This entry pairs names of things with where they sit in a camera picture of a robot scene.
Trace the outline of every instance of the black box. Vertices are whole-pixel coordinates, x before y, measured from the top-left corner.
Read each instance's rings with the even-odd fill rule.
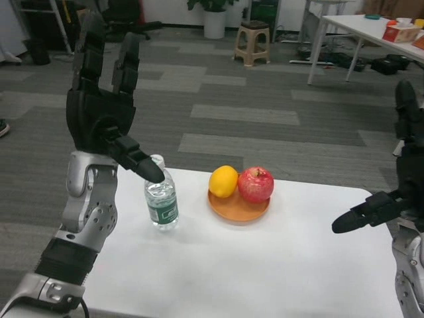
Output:
[[[385,58],[376,58],[371,63],[371,70],[375,70],[384,75],[396,74],[400,67],[401,66],[399,63],[387,60]]]
[[[411,63],[411,61],[406,56],[397,55],[397,54],[388,54],[386,56],[386,59],[399,63],[399,68],[398,68],[399,71],[406,71],[409,63]]]

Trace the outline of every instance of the shoe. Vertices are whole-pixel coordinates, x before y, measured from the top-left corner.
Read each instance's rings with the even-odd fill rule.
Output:
[[[4,119],[0,119],[0,137],[4,136],[11,130],[11,127]]]

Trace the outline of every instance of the lemon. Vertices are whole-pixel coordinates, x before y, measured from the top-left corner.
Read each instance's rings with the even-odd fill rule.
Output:
[[[209,179],[209,191],[217,197],[229,197],[237,187],[239,175],[230,166],[222,166],[216,169]]]

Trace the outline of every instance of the cup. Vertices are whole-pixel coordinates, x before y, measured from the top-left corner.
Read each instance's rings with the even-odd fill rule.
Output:
[[[409,27],[411,25],[411,18],[397,18],[397,25],[399,27]]]

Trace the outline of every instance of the wooden plate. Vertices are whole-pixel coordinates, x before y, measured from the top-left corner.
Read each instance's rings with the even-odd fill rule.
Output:
[[[210,191],[207,192],[207,198],[212,210],[224,219],[238,222],[253,221],[261,217],[268,210],[270,200],[255,204],[245,201],[239,191],[236,191],[230,197],[221,199],[214,196]]]

